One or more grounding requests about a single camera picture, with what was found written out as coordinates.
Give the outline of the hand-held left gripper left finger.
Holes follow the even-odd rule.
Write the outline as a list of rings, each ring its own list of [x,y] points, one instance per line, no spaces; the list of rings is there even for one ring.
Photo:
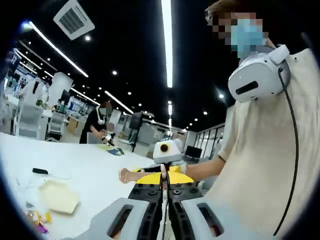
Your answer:
[[[159,184],[136,183],[127,198],[119,198],[95,215],[76,240],[155,240],[163,217],[162,177]]]

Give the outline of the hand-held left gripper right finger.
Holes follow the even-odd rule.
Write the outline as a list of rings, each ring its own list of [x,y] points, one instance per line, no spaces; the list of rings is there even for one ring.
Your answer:
[[[195,182],[177,182],[167,174],[168,217],[176,240],[272,240],[243,225],[226,205],[204,197]]]

